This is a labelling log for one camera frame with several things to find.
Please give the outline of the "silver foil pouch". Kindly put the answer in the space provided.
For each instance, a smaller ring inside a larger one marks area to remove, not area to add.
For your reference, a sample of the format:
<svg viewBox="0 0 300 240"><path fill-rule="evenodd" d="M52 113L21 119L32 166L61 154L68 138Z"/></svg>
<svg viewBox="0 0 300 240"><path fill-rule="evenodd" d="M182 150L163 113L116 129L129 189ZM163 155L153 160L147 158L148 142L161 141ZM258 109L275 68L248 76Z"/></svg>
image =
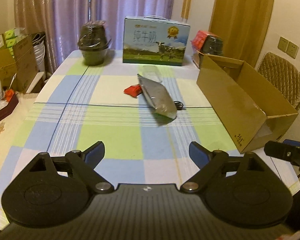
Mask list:
<svg viewBox="0 0 300 240"><path fill-rule="evenodd" d="M139 74L137 76L143 96L155 113L174 120L177 117L177 108L165 86Z"/></svg>

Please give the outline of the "red candy packet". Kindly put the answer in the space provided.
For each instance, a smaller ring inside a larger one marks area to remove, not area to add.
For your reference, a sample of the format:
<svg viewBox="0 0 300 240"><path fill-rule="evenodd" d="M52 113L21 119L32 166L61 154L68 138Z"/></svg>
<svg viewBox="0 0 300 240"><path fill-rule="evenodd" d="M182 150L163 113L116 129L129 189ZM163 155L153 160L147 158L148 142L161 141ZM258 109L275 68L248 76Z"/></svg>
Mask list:
<svg viewBox="0 0 300 240"><path fill-rule="evenodd" d="M132 85L126 88L123 92L133 98L137 98L140 94L142 94L142 88L139 84Z"/></svg>

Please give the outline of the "clear plastic lid box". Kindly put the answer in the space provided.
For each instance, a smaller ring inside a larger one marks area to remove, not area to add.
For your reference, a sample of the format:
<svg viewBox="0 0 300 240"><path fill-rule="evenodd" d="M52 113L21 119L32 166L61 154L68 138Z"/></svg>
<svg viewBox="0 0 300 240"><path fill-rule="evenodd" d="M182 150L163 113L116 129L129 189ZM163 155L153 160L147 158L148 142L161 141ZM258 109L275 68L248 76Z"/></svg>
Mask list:
<svg viewBox="0 0 300 240"><path fill-rule="evenodd" d="M152 81L162 83L162 75L157 66L155 65L144 65L142 66L141 75Z"/></svg>

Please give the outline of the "brown cardboard box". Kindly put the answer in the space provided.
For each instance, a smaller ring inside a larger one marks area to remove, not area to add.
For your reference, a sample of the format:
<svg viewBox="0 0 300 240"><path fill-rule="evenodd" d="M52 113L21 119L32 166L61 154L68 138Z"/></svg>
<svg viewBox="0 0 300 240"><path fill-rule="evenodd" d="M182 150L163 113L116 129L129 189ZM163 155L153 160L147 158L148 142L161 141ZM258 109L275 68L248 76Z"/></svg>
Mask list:
<svg viewBox="0 0 300 240"><path fill-rule="evenodd" d="M242 60L204 55L197 85L240 153L278 141L298 116L282 93Z"/></svg>

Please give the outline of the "quilted brown chair cushion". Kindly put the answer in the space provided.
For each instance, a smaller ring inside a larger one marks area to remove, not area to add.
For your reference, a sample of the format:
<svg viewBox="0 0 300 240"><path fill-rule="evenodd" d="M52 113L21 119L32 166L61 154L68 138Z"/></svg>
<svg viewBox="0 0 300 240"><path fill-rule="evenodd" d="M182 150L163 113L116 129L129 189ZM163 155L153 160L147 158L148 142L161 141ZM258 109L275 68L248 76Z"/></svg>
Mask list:
<svg viewBox="0 0 300 240"><path fill-rule="evenodd" d="M268 52L257 72L266 78L295 108L300 108L300 72L288 60Z"/></svg>

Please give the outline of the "checked tablecloth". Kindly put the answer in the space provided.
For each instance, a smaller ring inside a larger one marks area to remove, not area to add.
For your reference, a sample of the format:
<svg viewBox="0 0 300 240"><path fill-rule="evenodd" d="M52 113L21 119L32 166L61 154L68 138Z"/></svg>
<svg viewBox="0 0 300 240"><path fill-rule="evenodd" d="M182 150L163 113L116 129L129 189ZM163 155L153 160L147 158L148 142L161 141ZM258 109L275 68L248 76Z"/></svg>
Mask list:
<svg viewBox="0 0 300 240"><path fill-rule="evenodd" d="M181 67L154 68L172 99L184 104L174 120L154 113L143 96L123 92L144 70L150 67L122 63L120 52L99 67L88 67L76 50L37 96L22 96L0 125L0 200L37 153L63 156L97 141L106 147L97 172L113 185L182 184L197 172L189 158L192 141L238 155L196 84L199 70L190 57Z"/></svg>

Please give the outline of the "dark wooden tray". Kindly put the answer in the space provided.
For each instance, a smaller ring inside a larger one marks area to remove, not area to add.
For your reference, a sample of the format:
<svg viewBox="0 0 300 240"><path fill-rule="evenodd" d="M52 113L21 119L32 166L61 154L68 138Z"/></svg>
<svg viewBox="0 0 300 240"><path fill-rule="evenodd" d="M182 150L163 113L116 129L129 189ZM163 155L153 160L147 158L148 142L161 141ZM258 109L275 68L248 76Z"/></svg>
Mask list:
<svg viewBox="0 0 300 240"><path fill-rule="evenodd" d="M8 102L7 106L3 107L0 110L0 121L3 120L4 118L6 118L7 116L9 116L10 114L12 114L12 112L14 111L14 109L16 108L18 103L19 103L19 100L18 100L16 94L14 94L12 96L11 100Z"/></svg>

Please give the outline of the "brown cardboard boxes stack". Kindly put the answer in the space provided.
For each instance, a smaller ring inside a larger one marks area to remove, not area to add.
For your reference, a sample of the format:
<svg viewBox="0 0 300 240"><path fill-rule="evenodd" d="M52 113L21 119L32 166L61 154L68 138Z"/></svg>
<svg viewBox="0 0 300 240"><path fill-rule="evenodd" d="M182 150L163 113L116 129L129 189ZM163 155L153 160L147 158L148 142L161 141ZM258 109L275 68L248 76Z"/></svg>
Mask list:
<svg viewBox="0 0 300 240"><path fill-rule="evenodd" d="M11 48L0 48L0 81L2 87L12 86L12 89L23 94L39 93L43 86L43 78L35 80L39 73L32 36L26 35Z"/></svg>

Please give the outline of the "black red wrapped container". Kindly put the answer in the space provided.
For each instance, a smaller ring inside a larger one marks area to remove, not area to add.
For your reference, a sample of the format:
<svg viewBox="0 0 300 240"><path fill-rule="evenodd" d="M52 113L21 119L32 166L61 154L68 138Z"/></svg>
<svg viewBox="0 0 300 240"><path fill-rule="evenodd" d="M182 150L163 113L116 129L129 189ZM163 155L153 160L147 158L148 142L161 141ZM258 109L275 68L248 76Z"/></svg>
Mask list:
<svg viewBox="0 0 300 240"><path fill-rule="evenodd" d="M198 68L205 54L223 56L223 40L209 31L199 30L191 41L191 46L192 60Z"/></svg>

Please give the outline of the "black wrapped bowl container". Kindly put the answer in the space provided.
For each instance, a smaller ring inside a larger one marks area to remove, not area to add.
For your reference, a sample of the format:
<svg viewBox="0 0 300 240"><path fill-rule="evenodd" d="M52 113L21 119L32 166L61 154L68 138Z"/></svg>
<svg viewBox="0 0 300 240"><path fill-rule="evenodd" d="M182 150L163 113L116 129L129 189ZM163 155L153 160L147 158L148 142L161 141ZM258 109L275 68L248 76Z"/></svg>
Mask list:
<svg viewBox="0 0 300 240"><path fill-rule="evenodd" d="M84 24L77 42L84 64L98 66L104 63L110 43L111 36L106 21L90 21Z"/></svg>

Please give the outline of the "blue milk carton box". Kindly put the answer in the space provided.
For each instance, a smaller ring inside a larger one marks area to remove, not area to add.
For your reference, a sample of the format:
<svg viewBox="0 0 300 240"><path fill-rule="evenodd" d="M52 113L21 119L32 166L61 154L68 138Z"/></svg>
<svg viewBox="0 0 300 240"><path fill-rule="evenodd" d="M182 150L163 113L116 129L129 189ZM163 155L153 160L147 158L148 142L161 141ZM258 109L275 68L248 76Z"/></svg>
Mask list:
<svg viewBox="0 0 300 240"><path fill-rule="evenodd" d="M157 16L126 17L124 22L124 63L183 64L190 25Z"/></svg>

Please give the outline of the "purple curtain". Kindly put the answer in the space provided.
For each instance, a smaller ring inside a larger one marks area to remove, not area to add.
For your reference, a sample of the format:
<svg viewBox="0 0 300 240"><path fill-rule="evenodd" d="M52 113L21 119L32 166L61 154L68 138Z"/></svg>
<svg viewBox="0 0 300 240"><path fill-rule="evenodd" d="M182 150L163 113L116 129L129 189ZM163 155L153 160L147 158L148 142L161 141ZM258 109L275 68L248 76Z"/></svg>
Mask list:
<svg viewBox="0 0 300 240"><path fill-rule="evenodd" d="M173 0L14 0L14 16L27 33L45 33L45 67L53 73L77 49L85 23L104 20L111 48L122 49L126 16L171 18L172 7Z"/></svg>

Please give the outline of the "double wall socket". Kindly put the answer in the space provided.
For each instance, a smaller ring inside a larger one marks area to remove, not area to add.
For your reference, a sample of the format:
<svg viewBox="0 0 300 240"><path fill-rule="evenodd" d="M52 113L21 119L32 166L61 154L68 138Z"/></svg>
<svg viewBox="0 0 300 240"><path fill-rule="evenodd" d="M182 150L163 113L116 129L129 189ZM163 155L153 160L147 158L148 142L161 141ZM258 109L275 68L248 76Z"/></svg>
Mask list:
<svg viewBox="0 0 300 240"><path fill-rule="evenodd" d="M296 59L296 56L299 51L299 47L296 44L287 40L284 37L280 37L277 48L293 59Z"/></svg>

